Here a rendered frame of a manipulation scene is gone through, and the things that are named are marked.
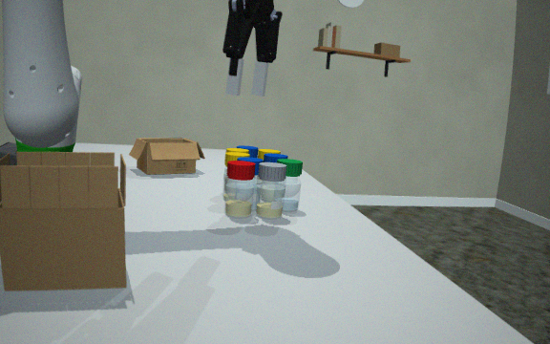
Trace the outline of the clear glass bottle with green cap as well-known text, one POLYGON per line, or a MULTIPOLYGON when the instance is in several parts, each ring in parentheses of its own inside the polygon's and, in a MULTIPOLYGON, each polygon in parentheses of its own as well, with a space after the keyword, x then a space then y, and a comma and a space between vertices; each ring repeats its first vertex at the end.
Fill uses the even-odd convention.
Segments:
POLYGON ((284 211, 292 212, 299 208, 303 162, 290 159, 278 159, 277 163, 286 165, 286 178, 283 181, 285 191, 284 211))

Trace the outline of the clear glass bottle with red cap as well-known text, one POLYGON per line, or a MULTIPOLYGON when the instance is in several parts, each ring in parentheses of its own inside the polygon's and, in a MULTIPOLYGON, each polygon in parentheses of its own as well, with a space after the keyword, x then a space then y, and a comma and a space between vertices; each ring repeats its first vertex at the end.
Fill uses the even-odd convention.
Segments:
POLYGON ((252 215, 255 163, 250 161, 228 161, 225 185, 224 213, 232 218, 248 218, 252 215))

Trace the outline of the glass bottle with grey cap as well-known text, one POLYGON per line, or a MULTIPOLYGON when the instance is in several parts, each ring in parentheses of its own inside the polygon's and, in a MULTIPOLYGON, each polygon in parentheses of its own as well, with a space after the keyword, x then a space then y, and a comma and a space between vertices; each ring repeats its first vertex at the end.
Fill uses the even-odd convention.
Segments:
POLYGON ((255 214, 263 219, 281 218, 284 212, 286 165, 260 162, 259 177, 255 214))

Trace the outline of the blue-capped bottle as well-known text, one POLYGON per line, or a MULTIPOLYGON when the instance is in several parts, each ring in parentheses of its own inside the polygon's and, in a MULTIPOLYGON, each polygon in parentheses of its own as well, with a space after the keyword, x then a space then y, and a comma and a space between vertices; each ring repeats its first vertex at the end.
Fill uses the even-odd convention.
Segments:
POLYGON ((287 156, 282 154, 264 154, 264 162, 277 162, 278 159, 287 159, 287 156))
POLYGON ((253 146, 237 146, 237 148, 249 150, 250 158, 258 158, 258 147, 253 147, 253 146))

